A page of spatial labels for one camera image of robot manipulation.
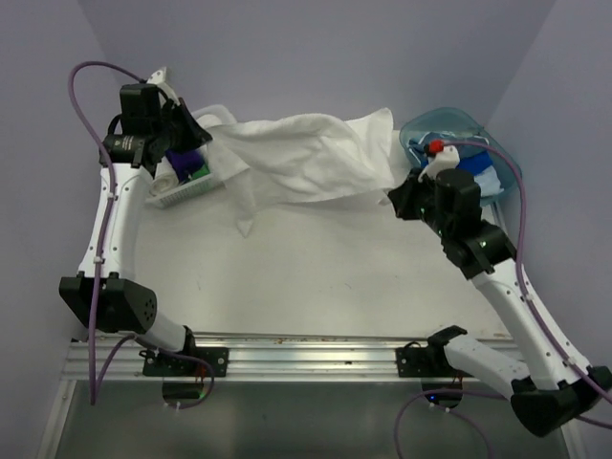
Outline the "purple towel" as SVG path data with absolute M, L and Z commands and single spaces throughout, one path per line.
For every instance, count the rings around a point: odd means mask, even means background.
M 180 184 L 192 181 L 191 174 L 203 164 L 207 164 L 199 150 L 191 150 L 186 153 L 168 150 L 165 153 L 165 157 L 176 171 Z

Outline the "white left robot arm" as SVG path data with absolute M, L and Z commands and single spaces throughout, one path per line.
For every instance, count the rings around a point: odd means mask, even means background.
M 153 290 L 136 280 L 135 248 L 142 210 L 166 152 L 188 153 L 210 142 L 165 83 L 120 89 L 120 114 L 100 150 L 100 195 L 90 246 L 59 294 L 90 333 L 132 333 L 148 346 L 167 350 L 164 362 L 177 375 L 198 365 L 188 328 L 167 318 Z

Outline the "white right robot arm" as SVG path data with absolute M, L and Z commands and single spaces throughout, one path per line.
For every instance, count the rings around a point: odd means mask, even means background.
M 434 179 L 420 174 L 411 169 L 389 191 L 397 218 L 420 220 L 440 237 L 447 260 L 488 300 L 522 355 L 509 358 L 451 326 L 428 338 L 427 367 L 441 376 L 460 370 L 485 383 L 537 437 L 577 419 L 609 393 L 610 369 L 591 364 L 556 325 L 507 233 L 483 219 L 473 177 L 457 169 Z

